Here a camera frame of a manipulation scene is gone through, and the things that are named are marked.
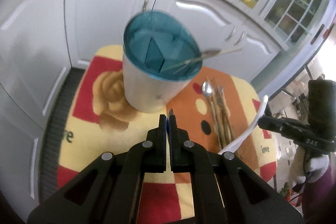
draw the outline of brown rose print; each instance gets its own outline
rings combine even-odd
[[[102,129],[126,130],[138,111],[126,100],[123,72],[106,71],[93,84],[93,111]]]

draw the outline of bundle of chopsticks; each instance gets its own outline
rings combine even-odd
[[[207,97],[210,105],[212,118],[214,121],[214,129],[218,136],[219,148],[223,149],[234,140],[233,130],[229,121],[230,110],[226,105],[224,89],[218,86],[215,79],[207,78],[211,85],[211,96]]]

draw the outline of door handle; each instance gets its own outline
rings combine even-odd
[[[313,45],[316,41],[316,39],[319,37],[319,35],[321,34],[322,30],[324,29],[324,24],[322,24],[319,28],[319,30],[316,32],[315,36],[313,37],[313,39],[310,41],[310,45]]]
[[[237,40],[237,42],[236,43],[234,43],[233,45],[234,46],[237,46],[238,45],[238,43],[240,43],[241,42],[241,40],[244,38],[244,36],[245,36],[245,31],[241,34],[241,36],[239,37],[239,39]]]
[[[230,35],[225,39],[225,42],[228,41],[231,37],[233,37],[233,35],[236,32],[236,29],[237,29],[237,26],[234,26],[232,32],[230,33]]]
[[[145,0],[145,1],[143,2],[143,6],[142,6],[142,11],[143,11],[143,12],[145,12],[146,9],[147,9],[148,1],[149,1],[149,0]]]

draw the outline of red dot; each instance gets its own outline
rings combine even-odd
[[[194,83],[194,84],[193,84],[193,89],[195,90],[195,92],[196,92],[197,94],[202,94],[202,87],[201,87],[199,84]]]

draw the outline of gloved hand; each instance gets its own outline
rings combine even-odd
[[[294,161],[289,169],[289,184],[294,187],[297,184],[305,182],[306,177],[303,172],[303,157],[305,150],[299,146],[294,156]],[[329,166],[328,155],[320,155],[319,157],[312,158],[305,165],[306,172],[310,172],[308,183],[316,182],[327,171]]]

